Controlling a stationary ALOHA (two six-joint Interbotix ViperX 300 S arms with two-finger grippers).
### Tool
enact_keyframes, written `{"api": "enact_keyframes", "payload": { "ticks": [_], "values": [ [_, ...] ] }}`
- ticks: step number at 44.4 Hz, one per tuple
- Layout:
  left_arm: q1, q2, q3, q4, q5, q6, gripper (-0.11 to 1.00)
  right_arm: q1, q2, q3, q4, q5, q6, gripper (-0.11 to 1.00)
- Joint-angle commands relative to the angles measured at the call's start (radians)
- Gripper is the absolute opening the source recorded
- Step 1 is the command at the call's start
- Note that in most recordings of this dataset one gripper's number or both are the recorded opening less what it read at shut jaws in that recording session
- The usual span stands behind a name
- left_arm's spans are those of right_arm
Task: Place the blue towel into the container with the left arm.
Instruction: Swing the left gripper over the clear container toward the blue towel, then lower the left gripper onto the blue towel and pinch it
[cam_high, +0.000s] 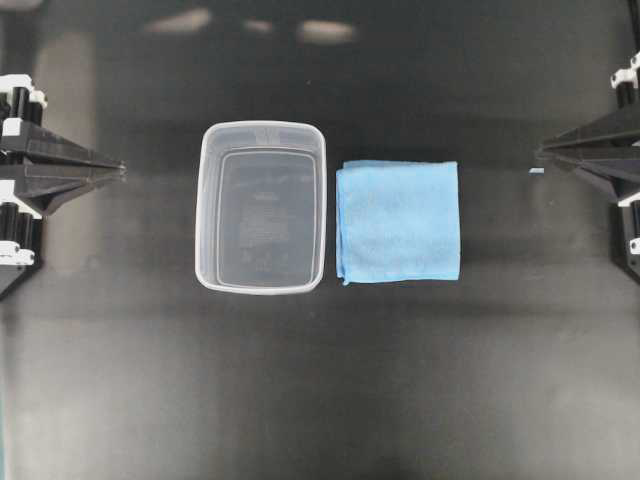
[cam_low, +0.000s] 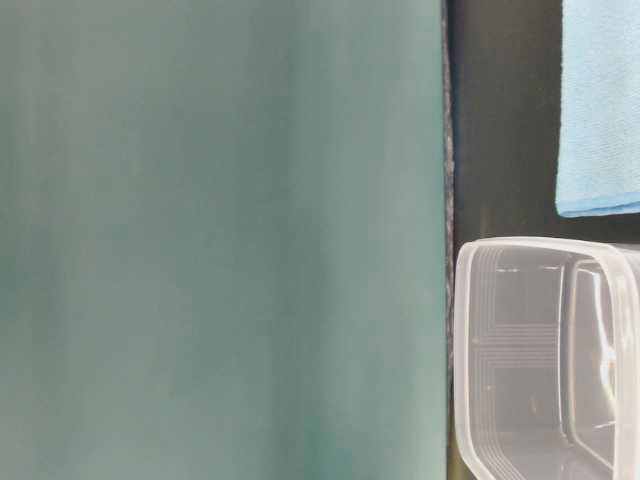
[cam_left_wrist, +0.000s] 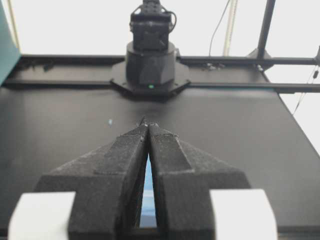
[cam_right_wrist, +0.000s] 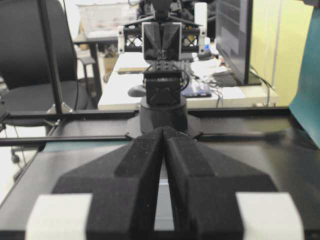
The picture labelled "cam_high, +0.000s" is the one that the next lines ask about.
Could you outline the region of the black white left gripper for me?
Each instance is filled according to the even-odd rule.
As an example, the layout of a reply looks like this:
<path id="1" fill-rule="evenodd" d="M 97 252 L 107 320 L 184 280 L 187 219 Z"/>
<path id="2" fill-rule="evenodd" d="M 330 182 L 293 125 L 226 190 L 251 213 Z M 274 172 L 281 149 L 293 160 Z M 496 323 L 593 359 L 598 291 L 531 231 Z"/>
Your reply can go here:
<path id="1" fill-rule="evenodd" d="M 46 95 L 29 75 L 1 77 L 1 139 L 17 136 L 17 152 L 1 147 L 2 298 L 41 268 L 43 216 L 125 179 L 121 161 L 39 126 L 46 107 Z M 30 163 L 82 167 L 27 167 Z"/>

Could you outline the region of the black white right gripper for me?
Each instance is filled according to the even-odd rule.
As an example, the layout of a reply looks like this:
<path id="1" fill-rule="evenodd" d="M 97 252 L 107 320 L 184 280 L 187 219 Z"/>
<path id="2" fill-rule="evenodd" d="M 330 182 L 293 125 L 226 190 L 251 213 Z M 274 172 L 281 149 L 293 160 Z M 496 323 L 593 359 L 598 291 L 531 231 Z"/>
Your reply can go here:
<path id="1" fill-rule="evenodd" d="M 618 110 L 542 142 L 540 161 L 573 172 L 615 200 L 621 224 L 614 258 L 639 279 L 639 52 L 611 76 Z"/>

